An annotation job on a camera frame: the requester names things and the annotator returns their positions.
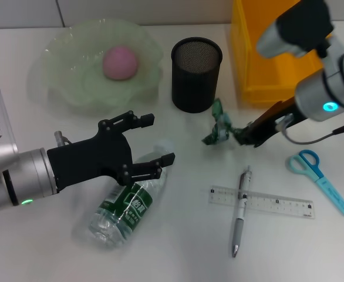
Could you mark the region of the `clear plastic ruler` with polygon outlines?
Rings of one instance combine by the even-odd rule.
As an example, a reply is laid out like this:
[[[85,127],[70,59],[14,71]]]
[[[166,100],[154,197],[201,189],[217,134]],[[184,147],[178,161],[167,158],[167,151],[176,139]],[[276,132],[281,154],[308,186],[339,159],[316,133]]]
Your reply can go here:
[[[245,212],[248,210],[278,213],[307,219],[315,218],[314,205],[310,200],[288,198],[247,190],[236,190],[220,186],[212,186],[209,189],[208,200],[210,203],[235,207],[237,217],[242,220],[245,219]]]

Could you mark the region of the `yellow plastic bin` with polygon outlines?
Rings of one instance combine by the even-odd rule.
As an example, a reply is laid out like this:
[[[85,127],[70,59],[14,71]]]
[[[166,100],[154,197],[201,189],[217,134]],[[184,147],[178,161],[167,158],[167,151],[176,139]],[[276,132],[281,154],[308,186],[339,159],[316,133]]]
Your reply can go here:
[[[267,27],[299,0],[233,0],[231,43],[238,98],[254,108],[269,108],[294,95],[298,82],[322,69],[315,51],[296,58],[288,53],[266,59],[256,50]]]

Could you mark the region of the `silver grey ballpoint pen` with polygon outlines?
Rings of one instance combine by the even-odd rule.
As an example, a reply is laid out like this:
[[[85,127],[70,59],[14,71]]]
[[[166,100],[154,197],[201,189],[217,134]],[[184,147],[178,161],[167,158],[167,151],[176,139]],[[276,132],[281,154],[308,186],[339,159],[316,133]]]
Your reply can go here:
[[[249,191],[251,176],[252,171],[250,166],[248,166],[240,176],[240,184],[238,189],[237,216],[235,219],[234,231],[232,235],[231,254],[233,258],[236,258],[241,244],[241,237],[245,219],[245,209],[248,201],[247,192]]]

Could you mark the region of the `pink peach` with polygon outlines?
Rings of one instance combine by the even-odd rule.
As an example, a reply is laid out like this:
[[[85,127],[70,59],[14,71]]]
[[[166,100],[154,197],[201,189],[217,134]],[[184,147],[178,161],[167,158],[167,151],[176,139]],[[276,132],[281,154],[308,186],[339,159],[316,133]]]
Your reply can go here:
[[[139,63],[136,54],[124,45],[112,47],[103,56],[103,73],[109,79],[130,79],[137,73],[138,68]]]

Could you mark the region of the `green glass fruit plate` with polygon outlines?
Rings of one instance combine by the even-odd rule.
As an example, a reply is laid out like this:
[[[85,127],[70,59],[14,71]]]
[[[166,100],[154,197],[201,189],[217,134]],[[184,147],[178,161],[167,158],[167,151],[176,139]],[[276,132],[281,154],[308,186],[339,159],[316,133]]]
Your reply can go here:
[[[134,77],[105,77],[106,51],[125,46],[135,53]],[[100,116],[157,96],[161,46],[146,28],[121,19],[91,19],[65,29],[41,52],[28,73],[29,98],[55,115]]]

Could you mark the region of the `light blue scissors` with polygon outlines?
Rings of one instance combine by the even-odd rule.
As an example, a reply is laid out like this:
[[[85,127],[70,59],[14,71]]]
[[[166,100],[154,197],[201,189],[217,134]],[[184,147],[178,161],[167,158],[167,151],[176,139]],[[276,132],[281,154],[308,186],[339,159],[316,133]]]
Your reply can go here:
[[[297,155],[290,156],[286,163],[291,172],[310,178],[344,216],[344,198],[320,170],[320,158],[314,151],[301,150]]]

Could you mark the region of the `green plastic wrapper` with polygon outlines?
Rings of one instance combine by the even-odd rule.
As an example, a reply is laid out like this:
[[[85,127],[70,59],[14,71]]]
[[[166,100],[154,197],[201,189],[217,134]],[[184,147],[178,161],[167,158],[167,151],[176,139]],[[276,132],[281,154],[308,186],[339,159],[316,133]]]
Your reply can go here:
[[[211,133],[202,140],[205,145],[217,145],[228,140],[230,136],[235,139],[241,138],[241,134],[244,132],[245,128],[232,126],[232,121],[228,113],[223,110],[219,98],[215,99],[211,107],[211,114],[215,120],[215,125]]]

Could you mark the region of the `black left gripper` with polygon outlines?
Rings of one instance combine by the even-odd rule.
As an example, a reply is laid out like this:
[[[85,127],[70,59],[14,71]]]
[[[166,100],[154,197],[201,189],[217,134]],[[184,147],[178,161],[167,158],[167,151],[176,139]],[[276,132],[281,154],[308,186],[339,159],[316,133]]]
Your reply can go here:
[[[154,119],[152,113],[137,117],[130,110],[101,120],[99,131],[90,139],[49,149],[47,155],[58,190],[100,176],[109,176],[122,186],[159,179],[163,168],[174,163],[175,154],[134,163],[129,143],[122,134],[130,129],[152,126]]]

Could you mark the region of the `black mesh pen holder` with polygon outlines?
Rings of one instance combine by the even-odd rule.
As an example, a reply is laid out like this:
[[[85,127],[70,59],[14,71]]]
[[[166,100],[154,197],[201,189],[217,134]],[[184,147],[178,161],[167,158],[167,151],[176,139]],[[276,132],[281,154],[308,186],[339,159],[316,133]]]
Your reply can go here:
[[[214,103],[222,62],[220,47],[210,39],[185,38],[171,51],[171,98],[187,113],[201,113]]]

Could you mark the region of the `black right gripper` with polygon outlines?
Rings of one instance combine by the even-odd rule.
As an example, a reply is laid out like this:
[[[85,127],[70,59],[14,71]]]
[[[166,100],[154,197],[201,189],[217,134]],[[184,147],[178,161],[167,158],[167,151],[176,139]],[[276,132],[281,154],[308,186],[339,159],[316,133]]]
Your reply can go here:
[[[243,142],[244,145],[259,147],[278,133],[276,126],[284,118],[290,121],[288,127],[306,120],[294,99],[288,99],[283,102],[279,101],[254,122],[240,129],[240,132],[237,133],[237,141]]]

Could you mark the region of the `clear green label water bottle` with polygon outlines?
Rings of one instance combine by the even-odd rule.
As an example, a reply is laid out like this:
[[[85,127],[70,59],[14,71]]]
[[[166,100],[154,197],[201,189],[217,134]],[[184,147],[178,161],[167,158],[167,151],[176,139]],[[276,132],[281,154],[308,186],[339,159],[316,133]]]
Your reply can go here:
[[[146,216],[159,204],[170,166],[158,179],[121,186],[114,180],[96,179],[78,185],[73,209],[78,213],[71,238],[87,249],[114,250],[126,244]]]

